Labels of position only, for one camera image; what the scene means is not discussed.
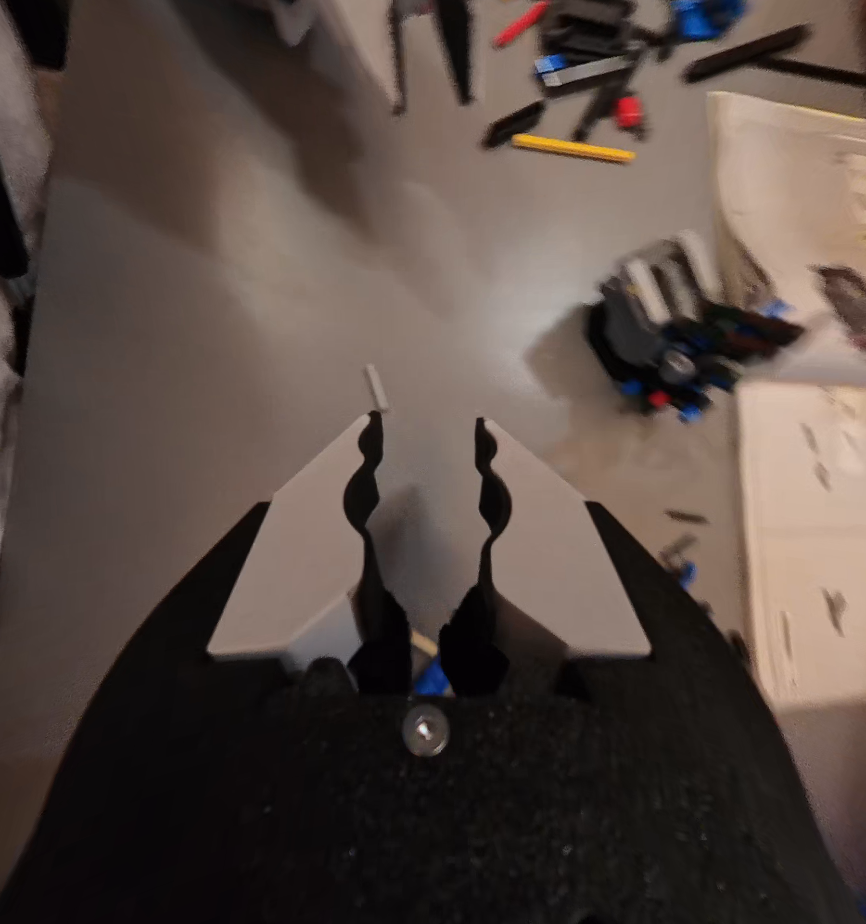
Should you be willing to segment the open instruction booklet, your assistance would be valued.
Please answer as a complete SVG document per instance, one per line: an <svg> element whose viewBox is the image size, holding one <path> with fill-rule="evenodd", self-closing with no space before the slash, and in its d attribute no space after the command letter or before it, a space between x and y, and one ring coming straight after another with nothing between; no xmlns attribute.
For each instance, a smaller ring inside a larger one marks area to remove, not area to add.
<svg viewBox="0 0 866 924"><path fill-rule="evenodd" d="M725 295L804 329L737 391L755 673L777 711L866 703L866 119L707 117Z"/></svg>

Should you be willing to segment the grey black toy brick model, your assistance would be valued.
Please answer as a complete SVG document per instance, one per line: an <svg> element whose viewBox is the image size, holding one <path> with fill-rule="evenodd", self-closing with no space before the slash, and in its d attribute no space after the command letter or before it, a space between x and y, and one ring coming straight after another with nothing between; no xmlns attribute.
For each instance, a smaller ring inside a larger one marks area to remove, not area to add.
<svg viewBox="0 0 866 924"><path fill-rule="evenodd" d="M780 298L762 308L727 303L711 252L689 229L627 255L599 291L585 308L585 340L646 416L672 409L684 423L699 420L712 390L731 393L750 364L805 334Z"/></svg>

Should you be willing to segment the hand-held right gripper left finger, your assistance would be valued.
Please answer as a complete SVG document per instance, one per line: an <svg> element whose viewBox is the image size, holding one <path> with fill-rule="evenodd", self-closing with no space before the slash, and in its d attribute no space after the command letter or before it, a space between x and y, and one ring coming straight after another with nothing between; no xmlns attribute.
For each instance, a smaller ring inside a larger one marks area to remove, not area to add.
<svg viewBox="0 0 866 924"><path fill-rule="evenodd" d="M408 692L411 628L369 532L383 453L382 415L370 411L273 494L209 656L273 658L291 673L334 658L364 694Z"/></svg>

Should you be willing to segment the black toy beam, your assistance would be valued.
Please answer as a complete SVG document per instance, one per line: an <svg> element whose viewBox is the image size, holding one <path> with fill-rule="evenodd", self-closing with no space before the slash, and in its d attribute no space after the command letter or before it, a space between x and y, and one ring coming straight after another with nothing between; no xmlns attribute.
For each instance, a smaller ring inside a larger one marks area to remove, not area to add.
<svg viewBox="0 0 866 924"><path fill-rule="evenodd" d="M686 84L695 84L729 73L781 52L792 51L809 40L811 34L811 25L800 24L711 53L689 64L681 79Z"/></svg>

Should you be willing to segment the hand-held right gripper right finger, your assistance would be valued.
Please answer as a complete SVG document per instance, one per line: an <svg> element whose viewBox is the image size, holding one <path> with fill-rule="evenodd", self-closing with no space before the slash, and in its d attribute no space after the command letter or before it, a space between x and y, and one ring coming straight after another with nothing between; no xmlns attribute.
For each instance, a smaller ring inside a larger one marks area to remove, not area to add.
<svg viewBox="0 0 866 924"><path fill-rule="evenodd" d="M439 631L455 695L494 695L513 676L653 651L586 498L496 422L474 425L485 524L476 579Z"/></svg>

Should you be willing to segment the yellow toy axle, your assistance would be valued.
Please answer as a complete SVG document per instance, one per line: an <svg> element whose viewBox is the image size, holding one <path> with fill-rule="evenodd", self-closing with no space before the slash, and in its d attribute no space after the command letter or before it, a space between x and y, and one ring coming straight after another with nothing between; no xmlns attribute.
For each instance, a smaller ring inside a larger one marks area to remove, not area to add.
<svg viewBox="0 0 866 924"><path fill-rule="evenodd" d="M613 165L628 165L636 158L636 153L630 150L591 145L577 141L565 141L526 133L513 135L510 139L510 144L521 151Z"/></svg>

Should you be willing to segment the pile of large toy beams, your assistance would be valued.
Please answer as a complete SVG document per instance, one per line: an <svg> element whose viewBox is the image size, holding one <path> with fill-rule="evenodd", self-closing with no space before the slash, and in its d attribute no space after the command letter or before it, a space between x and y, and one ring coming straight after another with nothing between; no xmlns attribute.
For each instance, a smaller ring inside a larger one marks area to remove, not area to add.
<svg viewBox="0 0 866 924"><path fill-rule="evenodd" d="M533 65L542 97L493 122L482 147L510 144L518 133L535 128L547 109L546 98L587 89L592 97L576 123L571 141L586 142L594 127L613 118L621 131L641 140L647 117L633 90L636 72L648 52L662 63L688 43L722 40L746 11L746 2L667 2L662 29L635 20L635 2L528 2L525 11L492 40L502 50L532 29L539 34L541 56ZM439 37L451 85L461 105L473 102L473 13L470 2L383 2L391 45L393 111L407 106L404 25L410 17L431 17Z"/></svg>

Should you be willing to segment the thin black toy axle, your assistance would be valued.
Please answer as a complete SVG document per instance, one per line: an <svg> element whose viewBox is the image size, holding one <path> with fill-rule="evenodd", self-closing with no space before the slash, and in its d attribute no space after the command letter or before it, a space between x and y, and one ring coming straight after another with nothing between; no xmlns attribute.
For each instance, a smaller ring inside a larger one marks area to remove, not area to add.
<svg viewBox="0 0 866 924"><path fill-rule="evenodd" d="M823 64L813 64L784 57L767 55L753 62L753 65L775 73L793 75L842 86L866 88L866 74Z"/></svg>

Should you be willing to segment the pile of small toy pins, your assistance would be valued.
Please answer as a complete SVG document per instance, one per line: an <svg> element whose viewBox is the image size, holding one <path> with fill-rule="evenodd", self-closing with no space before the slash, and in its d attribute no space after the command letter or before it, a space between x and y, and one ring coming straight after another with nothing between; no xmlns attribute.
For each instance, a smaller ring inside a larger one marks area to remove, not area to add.
<svg viewBox="0 0 866 924"><path fill-rule="evenodd" d="M658 562L679 587L696 593L701 575L710 568L716 552L716 519L713 514L688 506L666 506L666 539L658 551Z"/></svg>

